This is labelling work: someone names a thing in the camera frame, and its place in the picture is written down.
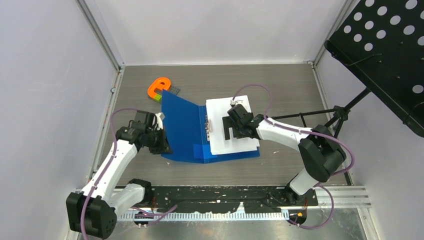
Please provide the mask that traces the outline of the blue plastic folder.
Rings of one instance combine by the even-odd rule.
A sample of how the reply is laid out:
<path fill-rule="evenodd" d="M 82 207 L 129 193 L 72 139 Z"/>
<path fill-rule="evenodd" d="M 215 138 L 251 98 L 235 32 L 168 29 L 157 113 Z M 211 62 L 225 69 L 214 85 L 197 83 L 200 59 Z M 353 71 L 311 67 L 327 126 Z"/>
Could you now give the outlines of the blue plastic folder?
<path fill-rule="evenodd" d="M 197 105 L 178 95 L 164 91 L 161 99 L 163 126 L 173 154 L 162 157 L 173 161 L 209 164 L 260 156 L 254 151 L 213 155 L 205 130 L 206 104 Z"/>

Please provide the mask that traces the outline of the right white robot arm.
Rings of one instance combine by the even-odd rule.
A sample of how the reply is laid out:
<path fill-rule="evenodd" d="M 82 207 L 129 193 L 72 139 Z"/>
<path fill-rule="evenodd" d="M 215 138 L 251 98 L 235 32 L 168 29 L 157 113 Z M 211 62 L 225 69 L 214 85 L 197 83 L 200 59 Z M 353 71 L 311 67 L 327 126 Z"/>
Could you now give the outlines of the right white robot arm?
<path fill-rule="evenodd" d="M 300 153 L 304 168 L 285 187 L 283 200 L 299 205 L 306 193 L 333 176 L 347 156 L 340 142 L 324 125 L 296 127 L 266 115 L 254 115 L 241 104 L 234 105 L 222 118 L 224 138 L 250 138 L 279 143 Z"/>

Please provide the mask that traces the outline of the white paper sheets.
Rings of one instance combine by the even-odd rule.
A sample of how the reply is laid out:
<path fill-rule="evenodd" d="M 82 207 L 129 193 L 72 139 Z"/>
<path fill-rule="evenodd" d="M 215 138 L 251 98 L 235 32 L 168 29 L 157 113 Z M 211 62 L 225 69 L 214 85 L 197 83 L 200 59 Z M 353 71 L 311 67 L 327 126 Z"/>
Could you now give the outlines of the white paper sheets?
<path fill-rule="evenodd" d="M 255 138 L 235 138 L 230 127 L 228 128 L 229 139 L 225 139 L 223 118 L 228 116 L 232 99 L 232 97 L 214 98 L 207 99 L 205 102 L 206 115 L 211 127 L 209 142 L 213 155 L 256 151 L 260 146 L 259 140 Z"/>

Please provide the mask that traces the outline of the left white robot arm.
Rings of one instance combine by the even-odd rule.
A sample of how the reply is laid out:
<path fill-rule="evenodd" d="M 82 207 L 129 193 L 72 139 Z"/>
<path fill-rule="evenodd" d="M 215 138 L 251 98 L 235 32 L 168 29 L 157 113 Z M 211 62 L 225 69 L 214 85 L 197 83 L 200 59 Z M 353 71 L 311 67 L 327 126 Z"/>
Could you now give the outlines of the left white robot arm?
<path fill-rule="evenodd" d="M 129 163 L 142 148 L 153 155 L 171 154 L 162 112 L 136 111 L 135 118 L 114 132 L 111 149 L 98 171 L 79 192 L 66 199 L 69 227 L 85 240 L 107 239 L 119 216 L 139 204 L 148 207 L 154 199 L 149 181 L 134 178 L 119 193 L 114 190 Z"/>

